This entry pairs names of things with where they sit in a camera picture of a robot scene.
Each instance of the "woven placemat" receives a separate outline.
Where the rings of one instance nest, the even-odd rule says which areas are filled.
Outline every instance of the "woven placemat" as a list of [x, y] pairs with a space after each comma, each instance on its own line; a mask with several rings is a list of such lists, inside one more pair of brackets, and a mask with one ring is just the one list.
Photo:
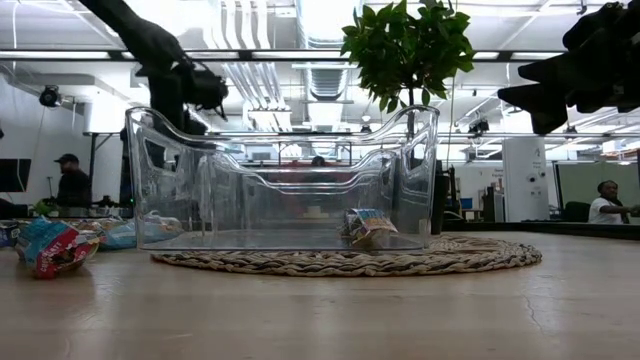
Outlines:
[[409, 276], [481, 272], [537, 264], [531, 245], [442, 235], [420, 253], [362, 252], [179, 252], [154, 253], [172, 265], [244, 274], [289, 276]]

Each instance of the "plant stem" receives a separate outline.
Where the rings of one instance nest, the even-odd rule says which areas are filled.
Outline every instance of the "plant stem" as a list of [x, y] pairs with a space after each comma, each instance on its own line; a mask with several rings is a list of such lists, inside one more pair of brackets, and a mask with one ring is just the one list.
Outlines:
[[[409, 88], [409, 106], [413, 105], [413, 88]], [[410, 112], [409, 113], [409, 118], [407, 119], [407, 139], [413, 139], [413, 134], [414, 134], [414, 122], [415, 122], [415, 118], [414, 118], [414, 113]]]

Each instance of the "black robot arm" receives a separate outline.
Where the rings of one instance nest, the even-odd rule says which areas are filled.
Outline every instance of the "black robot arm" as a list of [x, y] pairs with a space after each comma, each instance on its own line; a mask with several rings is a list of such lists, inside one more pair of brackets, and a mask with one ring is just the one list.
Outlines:
[[605, 4], [581, 17], [564, 35], [567, 52], [523, 65], [518, 74], [534, 84], [498, 91], [498, 97], [531, 114], [533, 131], [547, 134], [580, 113], [640, 107], [640, 0]]
[[228, 95], [224, 80], [187, 56], [178, 39], [162, 27], [142, 19], [123, 0], [80, 0], [122, 39], [127, 50], [142, 65], [138, 76], [149, 79], [151, 108], [164, 115], [177, 129], [197, 132], [184, 116], [184, 104], [214, 110], [224, 116], [222, 101]]

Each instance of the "ductwork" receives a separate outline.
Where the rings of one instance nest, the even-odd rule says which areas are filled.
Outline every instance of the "ductwork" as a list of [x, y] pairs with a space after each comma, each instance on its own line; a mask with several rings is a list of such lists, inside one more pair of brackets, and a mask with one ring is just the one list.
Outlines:
[[[267, 0], [255, 0], [254, 2], [256, 4], [256, 15], [258, 20], [256, 26], [258, 45], [261, 49], [270, 49], [271, 44], [269, 43], [269, 37], [267, 36]], [[262, 72], [260, 73], [262, 82], [268, 90], [271, 90], [269, 93], [269, 97], [272, 99], [271, 102], [275, 103], [279, 110], [288, 110], [288, 107], [284, 102], [284, 96], [282, 95], [280, 82], [278, 81], [278, 76], [276, 74], [275, 64], [271, 62], [261, 63], [260, 65], [262, 67]]]
[[[238, 42], [238, 35], [236, 34], [236, 1], [235, 0], [223, 0], [223, 1], [226, 5], [226, 10], [227, 10], [227, 26], [226, 26], [227, 43], [232, 49], [241, 49], [242, 47]], [[243, 28], [246, 29], [248, 25], [249, 31], [251, 31], [250, 22], [251, 22], [250, 18], [249, 18], [249, 24], [246, 24], [243, 20]], [[246, 79], [249, 82], [248, 91], [251, 93], [250, 96], [253, 99], [258, 100], [258, 104], [260, 108], [266, 109], [267, 101], [262, 95], [260, 84], [258, 83], [258, 80], [253, 74], [253, 71], [251, 71], [251, 67], [247, 63], [240, 63], [239, 68], [241, 71], [240, 75], [242, 75], [244, 79]]]
[[[301, 47], [305, 49], [342, 47], [344, 37], [342, 26], [352, 21], [354, 8], [358, 13], [361, 12], [362, 5], [363, 0], [296, 0]], [[348, 76], [348, 70], [307, 69], [305, 82], [308, 95], [320, 101], [338, 100], [347, 86]], [[325, 120], [314, 119], [314, 117], [335, 117], [337, 113], [339, 118], [342, 114], [342, 106], [339, 109], [332, 107], [331, 114], [323, 112], [322, 106], [309, 106], [308, 110], [312, 121]]]
[[[229, 47], [222, 32], [222, 3], [220, 0], [209, 0], [209, 7], [211, 9], [211, 26], [202, 30], [202, 39], [207, 44], [207, 47], [211, 49], [228, 49]], [[251, 107], [259, 108], [260, 102], [253, 97], [252, 92], [249, 90], [249, 84], [242, 75], [238, 64], [225, 63], [222, 64], [222, 69], [236, 86], [242, 98], [248, 101]]]
[[[211, 8], [211, 25], [203, 31], [203, 40], [209, 48], [241, 49], [236, 34], [236, 1], [209, 0]], [[252, 29], [252, 0], [240, 0], [242, 12], [240, 40], [244, 48], [255, 49]], [[257, 5], [257, 37], [262, 48], [269, 47], [267, 37], [267, 4], [266, 0], [254, 0]], [[222, 31], [222, 4], [226, 9], [226, 27]], [[286, 104], [281, 96], [280, 84], [275, 73], [275, 66], [264, 63], [227, 63], [223, 64], [227, 76], [236, 85], [251, 109], [285, 109]]]

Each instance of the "plastic storage container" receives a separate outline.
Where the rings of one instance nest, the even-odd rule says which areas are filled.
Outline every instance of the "plastic storage container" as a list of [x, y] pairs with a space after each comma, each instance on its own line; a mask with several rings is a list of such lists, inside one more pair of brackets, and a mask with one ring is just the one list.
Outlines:
[[[409, 139], [411, 117], [416, 135]], [[151, 109], [130, 109], [138, 247], [351, 251], [353, 245], [340, 236], [339, 228], [345, 211], [357, 208], [384, 212], [398, 230], [369, 250], [424, 248], [433, 199], [437, 118], [434, 108], [412, 106], [370, 134], [190, 136]], [[318, 154], [325, 166], [311, 165]], [[145, 215], [151, 212], [177, 219], [182, 231], [172, 226], [167, 232], [175, 237], [158, 241], [145, 231]]]

